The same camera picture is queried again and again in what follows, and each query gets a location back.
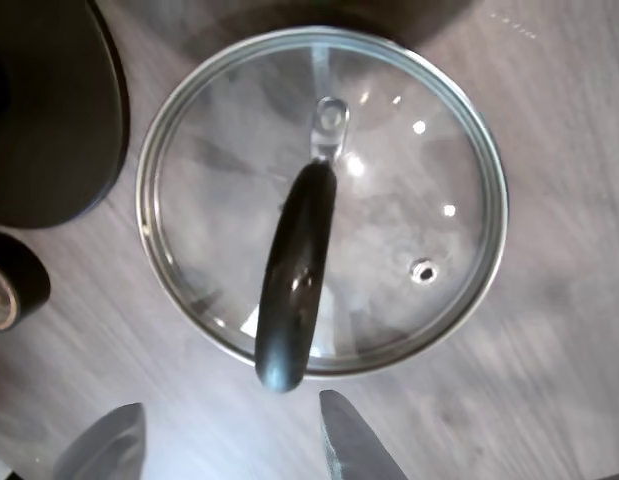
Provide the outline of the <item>gripper right finger with grey tip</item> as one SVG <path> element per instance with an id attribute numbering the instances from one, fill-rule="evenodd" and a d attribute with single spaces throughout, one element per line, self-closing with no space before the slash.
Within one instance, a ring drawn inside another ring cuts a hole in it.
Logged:
<path id="1" fill-rule="evenodd" d="M 331 479 L 407 476 L 354 405 L 335 390 L 319 394 L 322 443 Z"/>

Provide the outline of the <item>gripper left finger with grey tip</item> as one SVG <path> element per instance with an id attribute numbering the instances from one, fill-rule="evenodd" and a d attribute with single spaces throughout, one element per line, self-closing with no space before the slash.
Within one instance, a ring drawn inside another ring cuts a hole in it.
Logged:
<path id="1" fill-rule="evenodd" d="M 101 417 L 60 455 L 54 479 L 140 479 L 146 458 L 142 403 L 120 406 Z"/>

